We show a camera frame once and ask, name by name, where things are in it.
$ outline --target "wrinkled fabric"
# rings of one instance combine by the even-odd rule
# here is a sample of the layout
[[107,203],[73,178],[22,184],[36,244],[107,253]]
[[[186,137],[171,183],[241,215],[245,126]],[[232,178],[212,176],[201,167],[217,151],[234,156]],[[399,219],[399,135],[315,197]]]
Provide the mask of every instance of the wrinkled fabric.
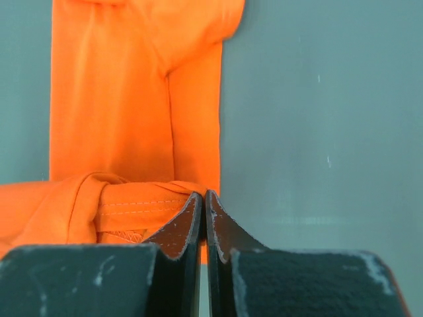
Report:
[[222,41],[243,2],[53,1],[50,181],[0,186],[1,254],[141,242],[219,191]]

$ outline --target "white scuff mark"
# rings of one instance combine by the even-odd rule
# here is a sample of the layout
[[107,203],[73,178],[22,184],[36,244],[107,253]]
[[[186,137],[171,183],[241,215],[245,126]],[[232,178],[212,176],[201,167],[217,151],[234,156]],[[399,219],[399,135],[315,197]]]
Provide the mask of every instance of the white scuff mark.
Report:
[[114,270],[114,265],[110,266],[110,269],[107,270],[106,274],[112,273]]
[[242,316],[249,316],[246,297],[247,297],[247,284],[245,283],[241,272],[239,271],[239,252],[232,253],[232,280],[233,280],[233,297],[235,300],[235,307]]
[[381,284],[383,292],[386,295],[394,295],[392,285],[389,280],[382,273],[382,267],[376,262],[376,257],[373,254],[360,252],[359,257],[365,262],[367,267],[367,274],[373,279],[376,284]]
[[44,290],[44,287],[42,286],[41,282],[38,280],[38,278],[35,276],[35,271],[38,269],[38,267],[35,267],[34,269],[30,270],[28,272],[29,277],[31,278],[31,280],[34,282],[37,290],[38,290],[38,294],[40,295],[40,317],[46,317],[47,316],[47,294],[46,291]]
[[102,285],[103,282],[103,272],[104,272],[104,267],[105,265],[112,261],[115,258],[115,256],[109,256],[107,259],[105,259],[101,264],[100,264],[100,268],[98,269],[98,273],[97,276],[95,277],[93,283],[94,285],[96,285],[97,287],[100,287]]

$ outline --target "orange shirt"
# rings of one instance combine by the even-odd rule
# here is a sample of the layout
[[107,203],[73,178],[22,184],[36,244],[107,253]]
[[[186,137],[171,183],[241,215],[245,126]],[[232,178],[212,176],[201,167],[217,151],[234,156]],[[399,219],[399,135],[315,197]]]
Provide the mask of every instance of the orange shirt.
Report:
[[0,186],[0,254],[140,242],[219,190],[221,41],[243,2],[53,1],[51,180]]

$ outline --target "scratched black surface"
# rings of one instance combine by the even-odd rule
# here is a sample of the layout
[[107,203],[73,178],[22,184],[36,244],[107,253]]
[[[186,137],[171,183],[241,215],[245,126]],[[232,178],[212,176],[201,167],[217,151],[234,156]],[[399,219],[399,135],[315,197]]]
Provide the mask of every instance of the scratched black surface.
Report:
[[17,248],[0,262],[0,316],[143,316],[158,247]]

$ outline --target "orange cloth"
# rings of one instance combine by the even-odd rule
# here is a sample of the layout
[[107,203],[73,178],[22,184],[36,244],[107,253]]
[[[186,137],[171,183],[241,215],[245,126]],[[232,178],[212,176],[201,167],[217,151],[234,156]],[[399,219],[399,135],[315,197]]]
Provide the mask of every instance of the orange cloth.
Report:
[[242,10],[243,0],[54,0],[50,179],[101,170],[218,191],[221,41]]
[[0,187],[0,257],[25,244],[141,242],[183,207],[201,186],[186,182],[131,183],[91,173],[60,182]]
[[219,191],[221,41],[243,3],[53,1],[51,181],[0,186],[2,251],[140,242]]

